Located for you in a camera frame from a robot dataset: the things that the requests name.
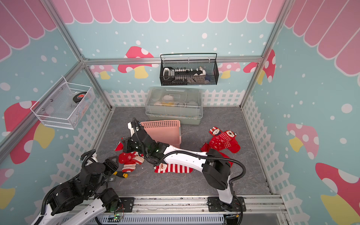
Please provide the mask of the red snowflake santa sock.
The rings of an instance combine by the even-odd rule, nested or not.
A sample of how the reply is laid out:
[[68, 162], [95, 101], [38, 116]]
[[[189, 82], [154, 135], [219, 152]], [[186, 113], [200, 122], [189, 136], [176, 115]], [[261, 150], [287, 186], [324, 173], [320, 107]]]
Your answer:
[[123, 173], [133, 172], [136, 166], [141, 165], [143, 162], [144, 158], [137, 152], [121, 153], [119, 155], [119, 163], [123, 165]]

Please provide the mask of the red white striped santa sock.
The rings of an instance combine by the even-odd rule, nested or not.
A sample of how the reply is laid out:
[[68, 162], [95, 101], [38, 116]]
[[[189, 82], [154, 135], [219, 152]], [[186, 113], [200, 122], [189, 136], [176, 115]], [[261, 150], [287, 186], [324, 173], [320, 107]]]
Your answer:
[[154, 167], [155, 173], [192, 173], [193, 168], [177, 165], [177, 164], [163, 164]]

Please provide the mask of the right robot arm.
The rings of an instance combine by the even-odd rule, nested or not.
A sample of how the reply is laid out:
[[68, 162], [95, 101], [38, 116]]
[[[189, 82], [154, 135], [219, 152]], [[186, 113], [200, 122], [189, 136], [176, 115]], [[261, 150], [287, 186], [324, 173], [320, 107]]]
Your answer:
[[233, 190], [233, 182], [246, 174], [243, 163], [225, 158], [212, 149], [208, 152], [195, 152], [157, 142], [135, 118], [127, 125], [131, 137], [122, 142], [126, 153], [137, 152], [153, 166], [169, 168], [170, 165], [178, 165], [201, 172], [207, 183], [217, 190], [220, 209], [228, 212], [236, 210], [234, 200], [237, 195]]

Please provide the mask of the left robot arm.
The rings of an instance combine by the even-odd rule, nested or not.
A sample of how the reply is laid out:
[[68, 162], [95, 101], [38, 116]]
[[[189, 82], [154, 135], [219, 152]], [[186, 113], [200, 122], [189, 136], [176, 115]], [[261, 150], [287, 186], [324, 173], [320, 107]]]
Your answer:
[[104, 212], [116, 212], [121, 206], [119, 196], [113, 188], [98, 189], [118, 170], [117, 157], [110, 157], [104, 162], [97, 162], [95, 150], [81, 156], [82, 167], [74, 178], [53, 187], [45, 195], [40, 214], [33, 221], [34, 225], [58, 225], [76, 206], [85, 200], [94, 200], [83, 210], [65, 222], [66, 225], [85, 225]]

